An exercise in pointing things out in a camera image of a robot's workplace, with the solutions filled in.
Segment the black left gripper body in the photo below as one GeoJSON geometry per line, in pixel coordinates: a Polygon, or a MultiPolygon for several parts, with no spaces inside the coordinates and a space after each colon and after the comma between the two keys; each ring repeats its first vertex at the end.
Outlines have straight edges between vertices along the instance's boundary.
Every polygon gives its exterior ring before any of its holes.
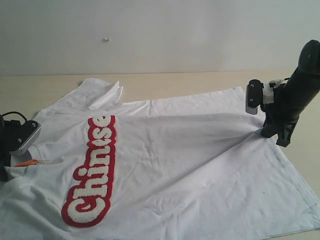
{"type": "Polygon", "coordinates": [[[23,124],[19,120],[4,120],[0,118],[0,159],[10,158],[10,152],[16,156],[25,153],[22,135],[23,124]]]}

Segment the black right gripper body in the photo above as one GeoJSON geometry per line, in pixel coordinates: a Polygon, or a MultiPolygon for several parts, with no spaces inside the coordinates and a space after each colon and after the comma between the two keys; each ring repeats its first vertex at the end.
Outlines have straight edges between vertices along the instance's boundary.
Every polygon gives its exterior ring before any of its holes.
{"type": "Polygon", "coordinates": [[[263,103],[261,110],[265,113],[265,121],[261,135],[271,138],[290,138],[298,123],[299,116],[293,116],[295,109],[290,106],[283,95],[284,84],[272,88],[273,103],[263,103]]]}

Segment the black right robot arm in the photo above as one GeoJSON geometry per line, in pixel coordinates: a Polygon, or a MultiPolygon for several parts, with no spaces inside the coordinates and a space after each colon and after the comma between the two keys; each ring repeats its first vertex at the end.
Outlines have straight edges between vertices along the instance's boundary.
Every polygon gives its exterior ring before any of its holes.
{"type": "Polygon", "coordinates": [[[273,89],[273,102],[263,104],[265,121],[261,135],[277,135],[276,144],[287,147],[301,112],[320,92],[320,42],[310,40],[302,48],[298,65],[286,83],[273,89]]]}

